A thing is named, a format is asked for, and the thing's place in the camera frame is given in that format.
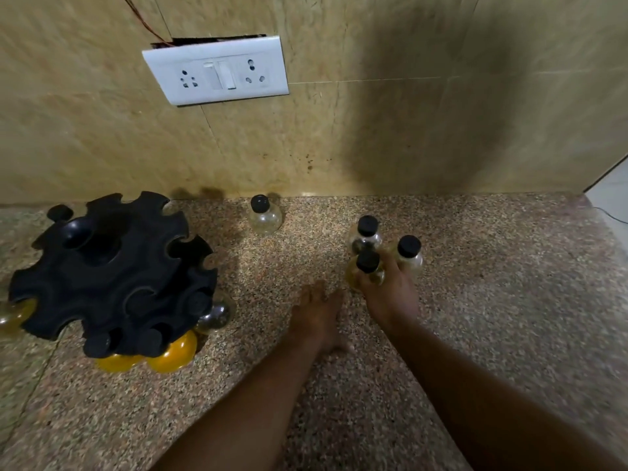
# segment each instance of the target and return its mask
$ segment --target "speckled granite surface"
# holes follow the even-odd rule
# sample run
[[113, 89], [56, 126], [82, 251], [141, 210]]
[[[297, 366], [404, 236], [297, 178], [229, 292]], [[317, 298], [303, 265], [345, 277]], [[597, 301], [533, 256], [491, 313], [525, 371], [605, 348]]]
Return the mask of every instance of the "speckled granite surface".
[[[281, 203], [286, 223], [265, 239], [247, 229], [243, 201], [181, 204], [216, 248], [219, 284], [239, 306], [237, 319], [181, 371], [156, 375], [141, 365], [103, 374], [82, 356], [76, 326], [58, 347], [3, 344], [10, 378], [3, 376], [3, 416], [10, 416], [0, 427], [8, 438], [0, 468], [147, 468], [272, 347], [302, 283], [323, 277], [341, 285], [343, 237], [362, 213], [381, 219], [387, 240], [423, 239], [418, 287], [429, 327], [628, 458], [628, 261], [583, 197]], [[42, 216], [2, 211], [3, 273], [33, 260], [27, 245]], [[350, 295], [340, 327], [356, 354], [315, 366], [279, 468], [467, 469], [358, 296]]]

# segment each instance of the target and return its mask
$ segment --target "cable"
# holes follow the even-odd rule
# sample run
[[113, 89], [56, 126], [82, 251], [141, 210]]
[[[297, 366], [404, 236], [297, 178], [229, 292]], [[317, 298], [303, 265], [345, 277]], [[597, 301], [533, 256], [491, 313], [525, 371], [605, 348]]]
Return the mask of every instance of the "cable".
[[613, 215], [608, 213], [606, 210], [604, 210], [604, 208], [600, 208], [599, 206], [594, 206], [594, 208], [597, 210], [601, 210], [602, 212], [604, 212], [606, 215], [608, 215], [610, 218], [614, 219], [615, 221], [619, 221], [620, 223], [623, 223], [624, 225], [628, 225], [628, 221], [623, 221], [623, 220], [620, 220], [619, 218], [614, 217]]
[[135, 3], [133, 3], [132, 0], [124, 0], [124, 1], [126, 1], [126, 4], [129, 5], [129, 7], [131, 8], [131, 10], [135, 14], [135, 16], [137, 16], [137, 19], [142, 22], [142, 24], [144, 25], [144, 27], [147, 30], [149, 30], [151, 33], [153, 33], [162, 43], [164, 43], [164, 44], [166, 44], [168, 46], [174, 46], [174, 44], [169, 43], [168, 41], [163, 39], [161, 36], [159, 36], [157, 33], [155, 33], [155, 31], [153, 31], [153, 28], [148, 26], [148, 23], [144, 21], [144, 18], [142, 18], [142, 15], [140, 15], [139, 10], [137, 10], [137, 8], [135, 7]]

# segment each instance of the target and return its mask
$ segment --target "black bottle holder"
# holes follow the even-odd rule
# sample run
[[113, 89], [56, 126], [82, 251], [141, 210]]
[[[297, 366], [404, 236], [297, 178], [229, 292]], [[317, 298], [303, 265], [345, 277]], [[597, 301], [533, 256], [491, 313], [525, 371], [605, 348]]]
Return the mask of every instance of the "black bottle holder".
[[183, 241], [183, 212], [164, 215], [169, 199], [150, 191], [121, 200], [90, 201], [74, 219], [66, 205], [48, 211], [54, 224], [33, 243], [41, 259], [9, 286], [12, 303], [37, 300], [24, 330], [57, 340], [80, 320], [88, 357], [158, 357], [212, 306], [217, 270], [201, 266], [212, 250], [199, 236]]

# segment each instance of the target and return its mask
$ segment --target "beige marble wall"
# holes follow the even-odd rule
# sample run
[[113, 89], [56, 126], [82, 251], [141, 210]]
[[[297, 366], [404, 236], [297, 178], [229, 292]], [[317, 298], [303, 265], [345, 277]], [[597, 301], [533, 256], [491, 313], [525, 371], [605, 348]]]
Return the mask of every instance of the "beige marble wall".
[[123, 0], [0, 0], [0, 203], [581, 191], [628, 152], [628, 0], [134, 0], [279, 34], [290, 95], [172, 107]]

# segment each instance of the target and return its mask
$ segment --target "power socket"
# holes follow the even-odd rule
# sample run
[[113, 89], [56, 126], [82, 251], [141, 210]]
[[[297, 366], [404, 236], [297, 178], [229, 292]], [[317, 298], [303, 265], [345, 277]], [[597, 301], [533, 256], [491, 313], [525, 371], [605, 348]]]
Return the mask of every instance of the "power socket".
[[278, 36], [143, 51], [173, 105], [289, 94]]

